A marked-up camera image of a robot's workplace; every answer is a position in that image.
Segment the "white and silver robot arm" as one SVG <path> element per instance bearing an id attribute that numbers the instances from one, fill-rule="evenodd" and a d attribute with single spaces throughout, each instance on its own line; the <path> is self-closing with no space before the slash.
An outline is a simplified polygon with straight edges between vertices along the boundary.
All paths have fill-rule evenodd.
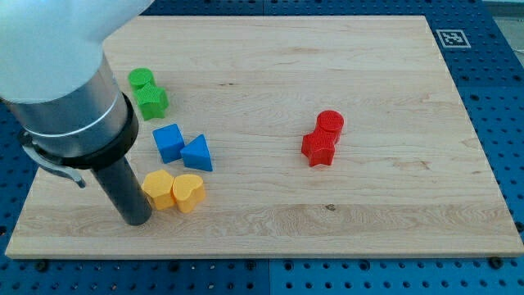
<path id="1" fill-rule="evenodd" d="M 138 132 L 103 43 L 152 0 L 4 0 L 1 98 L 47 159 L 119 160 Z"/>

